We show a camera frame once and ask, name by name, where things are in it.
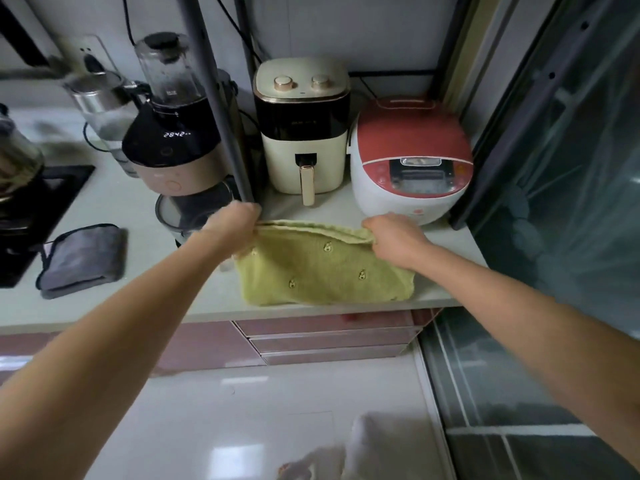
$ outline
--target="folded gray towel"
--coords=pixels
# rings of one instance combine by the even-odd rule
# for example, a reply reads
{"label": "folded gray towel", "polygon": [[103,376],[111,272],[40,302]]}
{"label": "folded gray towel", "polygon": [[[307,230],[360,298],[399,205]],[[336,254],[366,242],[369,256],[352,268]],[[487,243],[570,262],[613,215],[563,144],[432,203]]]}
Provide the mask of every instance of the folded gray towel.
{"label": "folded gray towel", "polygon": [[127,234],[114,224],[98,224],[60,234],[44,252],[36,288],[45,299],[103,283],[124,274]]}

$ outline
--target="digital display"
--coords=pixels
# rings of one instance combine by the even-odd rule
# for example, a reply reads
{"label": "digital display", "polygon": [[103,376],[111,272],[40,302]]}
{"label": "digital display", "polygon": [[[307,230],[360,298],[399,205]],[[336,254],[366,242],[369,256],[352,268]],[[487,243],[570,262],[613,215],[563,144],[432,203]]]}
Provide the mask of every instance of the digital display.
{"label": "digital display", "polygon": [[164,137],[165,138],[175,138],[175,137],[180,137],[180,136],[188,136],[190,134],[191,134],[190,131],[180,131],[178,133],[171,132],[171,133],[165,133]]}

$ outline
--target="person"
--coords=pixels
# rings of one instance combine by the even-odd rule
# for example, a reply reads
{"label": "person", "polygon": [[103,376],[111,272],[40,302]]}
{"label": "person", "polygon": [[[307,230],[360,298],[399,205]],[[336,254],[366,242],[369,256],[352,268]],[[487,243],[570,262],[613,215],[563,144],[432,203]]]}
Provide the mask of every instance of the person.
{"label": "person", "polygon": [[[232,202],[187,243],[61,333],[0,388],[0,477],[81,479],[217,265],[260,214]],[[556,400],[640,469],[640,343],[430,243],[409,218],[364,220],[373,251],[443,286]]]}

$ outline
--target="black stovetop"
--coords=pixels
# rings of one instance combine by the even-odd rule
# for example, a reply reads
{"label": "black stovetop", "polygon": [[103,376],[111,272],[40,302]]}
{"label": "black stovetop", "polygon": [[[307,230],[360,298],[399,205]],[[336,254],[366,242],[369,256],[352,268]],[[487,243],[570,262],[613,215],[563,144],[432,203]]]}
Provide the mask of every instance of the black stovetop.
{"label": "black stovetop", "polygon": [[94,169],[44,167],[27,187],[0,202],[0,288],[18,284]]}

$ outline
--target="green towel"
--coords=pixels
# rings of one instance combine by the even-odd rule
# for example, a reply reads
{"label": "green towel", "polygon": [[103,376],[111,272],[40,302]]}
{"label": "green towel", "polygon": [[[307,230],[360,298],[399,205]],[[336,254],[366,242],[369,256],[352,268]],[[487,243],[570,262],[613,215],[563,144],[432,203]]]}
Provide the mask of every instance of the green towel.
{"label": "green towel", "polygon": [[379,303],[413,294],[414,273],[376,258],[367,229],[302,221],[256,229],[253,249],[236,259],[251,305]]}

